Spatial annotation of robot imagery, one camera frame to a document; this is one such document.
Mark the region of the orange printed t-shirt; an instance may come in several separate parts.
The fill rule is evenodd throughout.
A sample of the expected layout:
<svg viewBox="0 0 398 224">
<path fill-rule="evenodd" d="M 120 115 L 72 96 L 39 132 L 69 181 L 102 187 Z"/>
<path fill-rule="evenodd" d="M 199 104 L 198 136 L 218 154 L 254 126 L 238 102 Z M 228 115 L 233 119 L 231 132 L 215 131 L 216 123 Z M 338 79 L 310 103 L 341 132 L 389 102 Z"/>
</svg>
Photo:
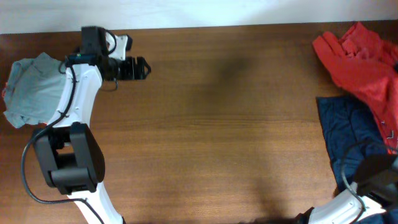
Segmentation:
<svg viewBox="0 0 398 224">
<path fill-rule="evenodd" d="M 336 86 L 351 93 L 371 110 L 382 140 L 397 148 L 397 70 L 382 62 L 348 57 L 331 32 L 313 42 L 313 48 Z"/>
</svg>

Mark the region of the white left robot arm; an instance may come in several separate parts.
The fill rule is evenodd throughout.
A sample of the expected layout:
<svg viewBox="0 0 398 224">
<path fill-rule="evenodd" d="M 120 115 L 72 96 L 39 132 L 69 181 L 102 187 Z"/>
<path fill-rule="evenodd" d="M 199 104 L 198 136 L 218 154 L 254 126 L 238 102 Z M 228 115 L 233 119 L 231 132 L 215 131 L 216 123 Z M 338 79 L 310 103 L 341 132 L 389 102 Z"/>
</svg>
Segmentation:
<svg viewBox="0 0 398 224">
<path fill-rule="evenodd" d="M 42 204 L 75 203 L 88 223 L 124 223 L 104 186 L 104 155 L 90 130 L 90 119 L 103 82 L 144 80 L 151 67 L 144 57 L 126 53 L 132 38 L 116 35 L 98 26 L 81 29 L 81 46 L 68 55 L 65 85 L 53 116 L 37 129 L 26 145 L 34 148 L 40 170 L 49 187 L 65 195 L 62 200 L 39 199 L 28 187 L 26 192 Z"/>
</svg>

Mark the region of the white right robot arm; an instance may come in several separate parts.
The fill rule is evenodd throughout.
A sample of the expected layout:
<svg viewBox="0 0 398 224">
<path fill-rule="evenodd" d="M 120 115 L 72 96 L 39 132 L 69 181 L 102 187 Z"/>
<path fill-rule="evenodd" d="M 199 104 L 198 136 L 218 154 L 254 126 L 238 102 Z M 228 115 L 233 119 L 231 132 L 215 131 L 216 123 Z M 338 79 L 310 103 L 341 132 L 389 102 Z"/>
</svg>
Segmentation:
<svg viewBox="0 0 398 224">
<path fill-rule="evenodd" d="M 346 158 L 340 168 L 345 190 L 331 202 L 298 214 L 294 223 L 356 223 L 397 208 L 396 154 L 373 154 L 362 160 L 352 183 L 345 174 Z"/>
</svg>

